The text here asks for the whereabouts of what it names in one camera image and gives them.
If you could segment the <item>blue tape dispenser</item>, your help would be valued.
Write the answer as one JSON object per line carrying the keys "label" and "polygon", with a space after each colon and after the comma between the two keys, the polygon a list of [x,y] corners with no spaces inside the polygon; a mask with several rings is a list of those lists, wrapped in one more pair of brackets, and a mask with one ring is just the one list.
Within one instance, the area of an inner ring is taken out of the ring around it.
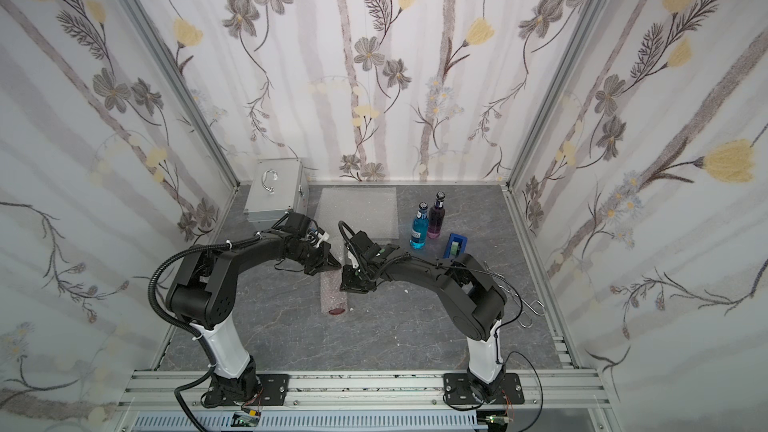
{"label": "blue tape dispenser", "polygon": [[444,259],[455,259],[465,252],[468,239],[457,233],[451,233],[448,237],[446,247],[443,253]]}

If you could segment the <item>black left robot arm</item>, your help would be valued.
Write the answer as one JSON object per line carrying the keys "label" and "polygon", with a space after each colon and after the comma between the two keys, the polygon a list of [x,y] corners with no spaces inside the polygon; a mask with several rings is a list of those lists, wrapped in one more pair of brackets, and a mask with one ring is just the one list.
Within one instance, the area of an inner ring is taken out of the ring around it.
{"label": "black left robot arm", "polygon": [[220,379],[240,379],[252,362],[234,325],[238,279],[262,263],[289,260],[314,276],[339,270],[329,234],[314,219],[287,212],[253,237],[196,245],[161,263],[150,276],[147,298],[163,321],[192,335]]}

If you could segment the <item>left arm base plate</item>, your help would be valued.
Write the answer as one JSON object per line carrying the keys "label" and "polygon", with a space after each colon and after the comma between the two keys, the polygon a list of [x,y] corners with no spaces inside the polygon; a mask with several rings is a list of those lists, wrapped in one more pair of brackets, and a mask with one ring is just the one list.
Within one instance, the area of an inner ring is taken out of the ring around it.
{"label": "left arm base plate", "polygon": [[246,375],[221,378],[214,375],[208,391],[201,396],[204,407],[235,405],[282,406],[288,391],[289,374]]}

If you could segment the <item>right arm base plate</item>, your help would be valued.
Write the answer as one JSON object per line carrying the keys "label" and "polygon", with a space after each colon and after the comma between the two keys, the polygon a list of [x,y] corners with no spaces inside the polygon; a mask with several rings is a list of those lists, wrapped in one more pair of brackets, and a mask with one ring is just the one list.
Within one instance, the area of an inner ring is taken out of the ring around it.
{"label": "right arm base plate", "polygon": [[525,402],[520,378],[515,373],[501,372],[490,384],[469,372],[446,373],[442,380],[444,397],[450,406],[522,405]]}

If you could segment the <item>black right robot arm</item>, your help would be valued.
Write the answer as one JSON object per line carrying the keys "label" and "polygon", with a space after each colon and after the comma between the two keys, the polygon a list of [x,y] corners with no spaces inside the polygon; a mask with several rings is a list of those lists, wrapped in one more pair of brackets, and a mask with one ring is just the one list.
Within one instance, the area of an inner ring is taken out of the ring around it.
{"label": "black right robot arm", "polygon": [[504,365],[496,339],[507,297],[474,257],[427,260],[398,246],[377,244],[365,252],[347,245],[345,255],[343,291],[365,294],[383,282],[406,282],[433,292],[467,339],[468,374],[487,387],[501,380]]}

